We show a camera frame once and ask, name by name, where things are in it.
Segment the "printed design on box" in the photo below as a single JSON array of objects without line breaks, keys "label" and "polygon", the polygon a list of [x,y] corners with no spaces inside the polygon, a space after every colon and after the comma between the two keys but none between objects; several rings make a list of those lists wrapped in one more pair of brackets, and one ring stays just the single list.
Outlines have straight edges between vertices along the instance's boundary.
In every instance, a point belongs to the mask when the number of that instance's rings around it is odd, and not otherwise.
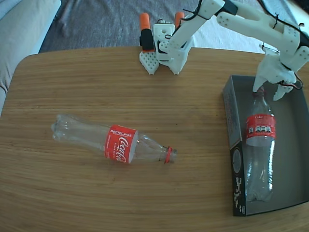
[{"label": "printed design on box", "polygon": [[245,178],[242,158],[242,141],[230,150],[233,174],[233,206],[235,216],[246,216]]},{"label": "printed design on box", "polygon": [[135,129],[112,125],[105,142],[105,156],[111,160],[129,163]]},{"label": "printed design on box", "polygon": [[273,115],[256,114],[247,118],[247,139],[256,136],[276,138],[276,119]]},{"label": "printed design on box", "polygon": [[233,170],[235,174],[238,174],[241,169],[241,155],[239,149],[235,149],[233,153]]}]

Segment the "coca-cola bottle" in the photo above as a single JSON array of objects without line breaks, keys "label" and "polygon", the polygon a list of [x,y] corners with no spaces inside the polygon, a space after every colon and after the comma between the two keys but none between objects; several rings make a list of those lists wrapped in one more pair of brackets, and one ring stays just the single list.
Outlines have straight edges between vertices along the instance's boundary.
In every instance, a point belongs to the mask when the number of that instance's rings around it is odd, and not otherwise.
[{"label": "coca-cola bottle", "polygon": [[177,150],[164,147],[135,129],[118,125],[98,125],[73,115],[57,115],[53,138],[83,146],[124,163],[133,160],[175,161]]},{"label": "coca-cola bottle", "polygon": [[273,154],[276,139],[276,119],[264,99],[264,88],[253,93],[254,102],[247,118],[246,144],[247,201],[268,201],[272,194]]}]

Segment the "gray box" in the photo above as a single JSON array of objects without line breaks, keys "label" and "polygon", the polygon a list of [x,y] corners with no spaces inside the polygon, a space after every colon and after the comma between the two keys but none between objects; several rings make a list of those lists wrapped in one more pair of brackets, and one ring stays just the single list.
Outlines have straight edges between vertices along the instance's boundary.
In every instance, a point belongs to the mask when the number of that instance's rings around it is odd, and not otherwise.
[{"label": "gray box", "polygon": [[246,119],[253,105],[254,77],[233,75],[223,96],[233,177],[234,216],[279,210],[309,201],[309,111],[302,90],[273,101],[277,85],[264,84],[265,99],[276,117],[273,194],[268,202],[246,202]]}]

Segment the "red bottle ring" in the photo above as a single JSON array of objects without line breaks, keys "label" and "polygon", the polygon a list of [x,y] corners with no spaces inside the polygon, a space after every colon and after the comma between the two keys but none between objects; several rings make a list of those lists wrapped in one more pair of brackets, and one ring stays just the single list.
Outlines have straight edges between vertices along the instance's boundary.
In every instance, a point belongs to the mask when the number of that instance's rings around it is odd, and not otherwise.
[{"label": "red bottle ring", "polygon": [[168,154],[166,155],[164,163],[169,163],[169,158],[170,158],[170,154],[172,153],[172,150],[173,149],[169,146],[168,147]]}]

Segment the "wooden table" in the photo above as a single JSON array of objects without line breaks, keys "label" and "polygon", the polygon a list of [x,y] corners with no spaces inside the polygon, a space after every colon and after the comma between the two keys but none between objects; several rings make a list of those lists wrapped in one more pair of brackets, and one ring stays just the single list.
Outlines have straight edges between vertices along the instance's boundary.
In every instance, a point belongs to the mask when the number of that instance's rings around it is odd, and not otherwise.
[{"label": "wooden table", "polygon": [[[19,64],[0,119],[0,231],[308,231],[308,203],[232,216],[222,89],[230,74],[254,75],[263,56],[192,49],[179,76],[164,66],[149,76],[139,52],[62,51]],[[140,129],[178,149],[176,162],[129,166],[57,143],[50,126],[62,113]]]}]

